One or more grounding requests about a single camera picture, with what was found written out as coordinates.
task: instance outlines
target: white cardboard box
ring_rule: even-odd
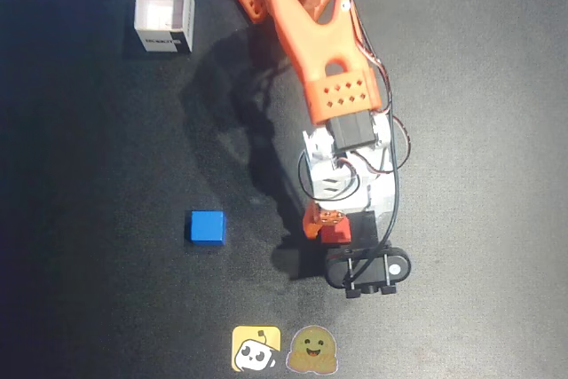
[[[193,49],[194,0],[136,0],[134,28],[147,51]]]

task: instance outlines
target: blue cube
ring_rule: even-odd
[[[225,213],[192,212],[192,242],[197,246],[225,245]]]

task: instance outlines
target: smiley face sticker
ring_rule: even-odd
[[[296,373],[332,375],[337,371],[335,352],[335,339],[327,329],[308,326],[294,336],[286,367]]]

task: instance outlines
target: black surface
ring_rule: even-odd
[[[413,136],[414,270],[357,300],[301,237],[270,33],[196,0],[194,52],[145,54],[132,1],[0,0],[2,377],[236,377],[234,326],[319,324],[338,378],[565,378],[566,0],[358,0]],[[185,245],[192,209],[225,248]]]

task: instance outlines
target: sticker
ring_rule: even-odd
[[[272,368],[280,351],[280,330],[274,326],[238,326],[233,330],[232,364],[235,372]]]
[[[332,375],[337,371],[335,350],[335,339],[327,329],[308,326],[294,336],[286,367],[296,373]]]

